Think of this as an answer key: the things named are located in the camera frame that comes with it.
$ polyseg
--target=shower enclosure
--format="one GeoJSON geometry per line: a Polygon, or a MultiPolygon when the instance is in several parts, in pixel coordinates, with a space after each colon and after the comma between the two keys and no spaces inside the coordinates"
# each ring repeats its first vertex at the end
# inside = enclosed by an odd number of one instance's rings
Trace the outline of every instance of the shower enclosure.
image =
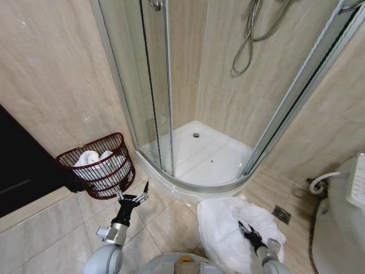
{"type": "Polygon", "coordinates": [[[172,192],[198,199],[243,186],[363,17],[354,0],[91,3],[138,156],[172,192]],[[247,31],[273,23],[235,73],[247,31]]]}

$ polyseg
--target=red wire basket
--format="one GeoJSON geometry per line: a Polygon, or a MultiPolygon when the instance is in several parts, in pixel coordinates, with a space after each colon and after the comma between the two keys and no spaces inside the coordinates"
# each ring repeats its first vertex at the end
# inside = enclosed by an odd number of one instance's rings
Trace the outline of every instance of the red wire basket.
{"type": "Polygon", "coordinates": [[[81,183],[91,197],[100,200],[115,197],[117,190],[125,191],[136,176],[123,135],[119,132],[62,153],[56,162],[60,167],[72,170],[75,181],[81,183]],[[111,151],[112,154],[93,164],[74,167],[85,151],[96,151],[99,155],[111,151]]]}

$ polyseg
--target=metal door frame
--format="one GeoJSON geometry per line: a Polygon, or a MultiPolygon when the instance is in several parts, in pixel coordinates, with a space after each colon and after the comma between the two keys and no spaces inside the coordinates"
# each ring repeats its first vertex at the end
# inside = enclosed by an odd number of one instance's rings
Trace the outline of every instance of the metal door frame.
{"type": "MultiPolygon", "coordinates": [[[[169,180],[171,183],[179,186],[188,191],[202,192],[202,193],[220,193],[224,191],[230,191],[242,186],[253,174],[256,168],[260,165],[264,157],[270,152],[274,147],[276,142],[288,128],[290,122],[294,119],[296,114],[299,112],[304,103],[308,100],[309,96],[313,93],[315,88],[318,86],[319,82],[322,80],[324,75],[327,73],[331,65],[334,63],[340,52],[344,49],[347,42],[350,40],[352,35],[356,32],[359,25],[363,22],[365,16],[364,5],[358,7],[356,10],[352,10],[348,13],[343,13],[341,21],[335,20],[339,16],[339,12],[345,6],[351,6],[355,4],[356,0],[340,0],[337,7],[332,12],[332,15],[326,26],[322,30],[320,36],[318,37],[316,43],[314,44],[312,50],[310,51],[308,57],[303,63],[300,71],[293,80],[290,88],[288,89],[286,95],[278,106],[276,112],[274,113],[271,121],[267,125],[264,133],[262,134],[259,142],[255,146],[254,152],[249,159],[246,167],[242,171],[242,176],[237,179],[234,183],[224,184],[214,187],[202,187],[193,184],[189,184],[178,180],[171,176],[170,174],[161,170],[153,161],[151,161],[145,153],[137,145],[136,135],[133,129],[132,120],[128,111],[127,101],[125,99],[121,78],[118,74],[114,55],[112,53],[112,48],[110,40],[108,37],[107,29],[104,24],[104,19],[102,11],[99,5],[99,0],[90,0],[91,7],[94,12],[96,24],[99,29],[100,37],[103,42],[104,50],[108,59],[108,63],[111,69],[111,73],[119,94],[121,105],[125,118],[127,120],[128,129],[131,133],[133,145],[136,151],[138,151],[143,158],[156,170],[156,172],[163,178],[169,180]]],[[[171,133],[171,143],[172,140],[172,94],[171,94],[171,64],[170,64],[170,45],[169,45],[169,22],[168,22],[168,0],[163,0],[162,8],[164,11],[165,18],[165,37],[166,37],[166,47],[167,47],[167,64],[168,64],[168,94],[169,94],[169,111],[170,111],[170,133],[171,133]]]]}

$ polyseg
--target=toilet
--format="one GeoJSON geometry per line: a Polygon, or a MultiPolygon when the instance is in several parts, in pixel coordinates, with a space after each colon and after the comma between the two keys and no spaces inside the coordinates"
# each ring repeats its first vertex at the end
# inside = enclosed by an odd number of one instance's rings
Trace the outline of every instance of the toilet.
{"type": "Polygon", "coordinates": [[[356,158],[341,164],[329,181],[314,226],[313,262],[319,274],[360,274],[365,269],[365,211],[346,200],[356,158]]]}

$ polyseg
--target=floor drain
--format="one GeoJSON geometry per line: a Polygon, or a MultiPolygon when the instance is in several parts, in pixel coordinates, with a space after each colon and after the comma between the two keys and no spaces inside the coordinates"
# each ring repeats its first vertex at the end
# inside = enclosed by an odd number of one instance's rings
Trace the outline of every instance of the floor drain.
{"type": "Polygon", "coordinates": [[[275,205],[273,215],[283,223],[289,224],[291,214],[277,204],[275,205]]]}

